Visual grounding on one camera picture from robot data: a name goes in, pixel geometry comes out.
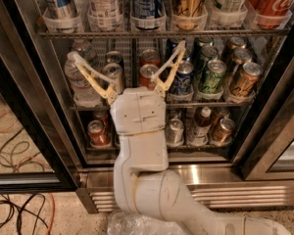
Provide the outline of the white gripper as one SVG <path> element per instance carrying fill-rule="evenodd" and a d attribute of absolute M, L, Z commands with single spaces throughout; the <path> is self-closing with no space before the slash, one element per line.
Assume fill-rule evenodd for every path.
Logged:
<path fill-rule="evenodd" d="M 127 88 L 118 96 L 117 83 L 91 67 L 77 52 L 70 52 L 69 57 L 93 89 L 111 105 L 110 113 L 117 134 L 134 135 L 161 130 L 165 127 L 166 103 L 163 98 L 170 89 L 179 65 L 186 51 L 185 41 L 180 41 L 169 59 L 151 76 L 155 83 L 154 91 L 146 87 Z M 170 70 L 167 79 L 159 76 Z M 106 81 L 109 86 L 104 89 L 96 79 Z"/>

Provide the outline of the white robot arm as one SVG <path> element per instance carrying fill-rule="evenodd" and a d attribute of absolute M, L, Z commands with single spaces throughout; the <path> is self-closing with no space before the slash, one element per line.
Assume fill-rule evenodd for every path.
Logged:
<path fill-rule="evenodd" d="M 169 169 L 165 137 L 169 90 L 185 52 L 180 41 L 161 70 L 151 76 L 154 90 L 145 87 L 119 91 L 115 80 L 94 70 L 77 52 L 68 57 L 96 92 L 108 101 L 120 139 L 114 165 L 114 195 L 118 207 L 162 221 L 177 222 L 190 235 L 292 235 L 270 219 L 211 211 L 192 197 L 178 173 Z"/>

